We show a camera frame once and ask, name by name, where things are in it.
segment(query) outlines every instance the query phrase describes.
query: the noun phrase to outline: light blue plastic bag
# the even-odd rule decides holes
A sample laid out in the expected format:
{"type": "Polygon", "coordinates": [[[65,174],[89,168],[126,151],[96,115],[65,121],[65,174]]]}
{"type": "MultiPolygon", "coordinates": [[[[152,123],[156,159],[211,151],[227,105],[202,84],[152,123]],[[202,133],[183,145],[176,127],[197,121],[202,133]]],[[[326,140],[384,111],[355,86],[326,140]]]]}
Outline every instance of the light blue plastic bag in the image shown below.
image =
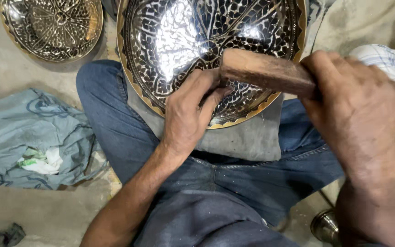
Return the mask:
{"type": "Polygon", "coordinates": [[[85,175],[95,136],[85,114],[51,94],[30,88],[0,100],[0,185],[57,189],[89,179],[85,175]],[[63,160],[56,175],[43,175],[17,166],[28,147],[43,153],[59,146],[63,160]]]}

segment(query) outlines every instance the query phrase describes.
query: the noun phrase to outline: blue jeans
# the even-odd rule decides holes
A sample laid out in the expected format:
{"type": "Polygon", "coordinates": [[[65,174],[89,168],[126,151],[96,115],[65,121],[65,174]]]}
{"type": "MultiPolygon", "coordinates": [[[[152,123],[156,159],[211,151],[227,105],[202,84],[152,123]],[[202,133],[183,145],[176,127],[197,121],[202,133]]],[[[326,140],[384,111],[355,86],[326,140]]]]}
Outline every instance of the blue jeans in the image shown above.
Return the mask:
{"type": "MultiPolygon", "coordinates": [[[[107,159],[122,183],[147,161],[159,139],[127,104],[127,88],[119,62],[85,64],[77,74],[85,114],[107,159]]],[[[178,191],[197,189],[231,194],[277,225],[290,208],[343,175],[321,135],[297,99],[283,102],[279,142],[281,159],[252,162],[193,152],[161,186],[160,203],[178,191]]]]}

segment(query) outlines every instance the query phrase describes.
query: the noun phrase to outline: engraved design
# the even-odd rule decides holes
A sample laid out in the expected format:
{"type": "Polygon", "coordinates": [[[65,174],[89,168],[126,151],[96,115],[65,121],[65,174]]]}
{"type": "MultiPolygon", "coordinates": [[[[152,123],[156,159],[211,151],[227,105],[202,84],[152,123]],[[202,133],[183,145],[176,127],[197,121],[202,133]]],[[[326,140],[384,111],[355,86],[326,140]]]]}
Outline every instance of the engraved design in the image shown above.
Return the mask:
{"type": "MultiPolygon", "coordinates": [[[[299,51],[296,0],[129,0],[120,10],[124,66],[141,87],[141,97],[162,113],[165,99],[195,68],[219,66],[224,48],[290,60],[299,51]]],[[[210,126],[245,117],[276,93],[238,81],[229,84],[234,91],[217,106],[210,126]]]]}
{"type": "Polygon", "coordinates": [[[0,0],[0,11],[14,42],[49,62],[85,56],[103,26],[100,0],[0,0]]]}

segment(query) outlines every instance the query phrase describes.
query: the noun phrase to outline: checkered cloth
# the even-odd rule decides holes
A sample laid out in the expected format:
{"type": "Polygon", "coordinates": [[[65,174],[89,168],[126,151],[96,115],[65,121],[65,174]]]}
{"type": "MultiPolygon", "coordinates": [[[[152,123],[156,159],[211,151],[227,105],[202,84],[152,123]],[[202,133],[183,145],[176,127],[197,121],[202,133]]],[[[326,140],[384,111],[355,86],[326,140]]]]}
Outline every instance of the checkered cloth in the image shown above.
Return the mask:
{"type": "Polygon", "coordinates": [[[365,65],[376,65],[395,81],[395,50],[379,44],[363,45],[350,52],[365,65]]]}

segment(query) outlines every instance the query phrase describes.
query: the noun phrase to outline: hand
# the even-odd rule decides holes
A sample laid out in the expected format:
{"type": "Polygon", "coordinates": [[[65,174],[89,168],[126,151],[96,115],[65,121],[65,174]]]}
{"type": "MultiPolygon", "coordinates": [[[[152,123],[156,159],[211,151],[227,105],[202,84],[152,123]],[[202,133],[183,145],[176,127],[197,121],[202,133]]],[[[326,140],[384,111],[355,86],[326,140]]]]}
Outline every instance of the hand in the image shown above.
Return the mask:
{"type": "Polygon", "coordinates": [[[194,70],[165,102],[161,144],[177,155],[188,156],[204,135],[217,104],[233,90],[215,89],[199,106],[204,95],[219,83],[219,70],[194,70]]]}
{"type": "Polygon", "coordinates": [[[395,82],[336,52],[317,51],[301,63],[323,95],[322,102],[302,103],[344,172],[367,183],[395,179],[395,82]]]}

